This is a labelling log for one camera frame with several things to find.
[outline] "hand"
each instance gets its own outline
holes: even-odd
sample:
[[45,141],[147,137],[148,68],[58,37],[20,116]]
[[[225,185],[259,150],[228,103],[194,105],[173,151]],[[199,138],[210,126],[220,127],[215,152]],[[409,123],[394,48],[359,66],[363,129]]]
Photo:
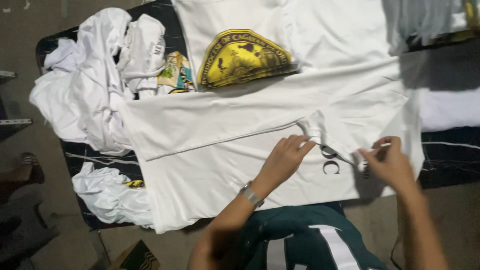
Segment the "hand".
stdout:
[[416,186],[408,156],[402,153],[401,148],[402,141],[399,137],[388,136],[378,140],[371,152],[358,149],[358,152],[368,161],[370,169],[397,193]]
[[308,136],[291,135],[282,138],[273,148],[258,176],[252,182],[252,189],[260,197],[267,197],[280,184],[290,178],[299,168],[303,157],[315,143]]

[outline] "concrete floor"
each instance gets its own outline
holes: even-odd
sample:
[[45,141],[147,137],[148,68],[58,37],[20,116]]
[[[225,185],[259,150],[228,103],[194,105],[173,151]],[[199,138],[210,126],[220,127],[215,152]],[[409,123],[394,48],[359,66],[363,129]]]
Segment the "concrete floor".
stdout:
[[[63,159],[59,140],[39,111],[28,102],[28,95],[39,77],[35,61],[36,43],[43,37],[76,26],[106,7],[124,9],[142,0],[2,0],[0,13],[0,70],[14,71],[18,77],[0,85],[0,95],[11,119],[33,118],[34,124],[0,145],[0,171],[15,167],[19,154],[37,155],[46,177],[42,185],[20,190],[39,190],[44,198],[40,212],[60,235],[33,256],[39,270],[86,270],[98,259],[88,237]],[[480,269],[480,184],[469,184],[427,191],[452,269]],[[360,230],[366,246],[381,260],[389,262],[398,225],[396,198],[373,202],[347,202],[346,214]],[[161,269],[185,269],[188,254],[201,231],[173,231],[156,235],[151,230],[123,227],[102,230],[108,255],[115,259],[122,250],[143,239],[160,260]]]

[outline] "metal watch band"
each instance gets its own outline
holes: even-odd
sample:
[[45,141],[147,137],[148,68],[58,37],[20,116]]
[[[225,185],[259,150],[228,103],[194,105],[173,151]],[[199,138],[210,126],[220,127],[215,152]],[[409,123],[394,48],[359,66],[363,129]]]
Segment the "metal watch band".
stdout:
[[259,199],[255,192],[250,188],[250,185],[252,184],[251,181],[249,181],[239,192],[239,194],[243,194],[247,199],[255,206],[255,208],[259,208],[264,204],[264,200]]

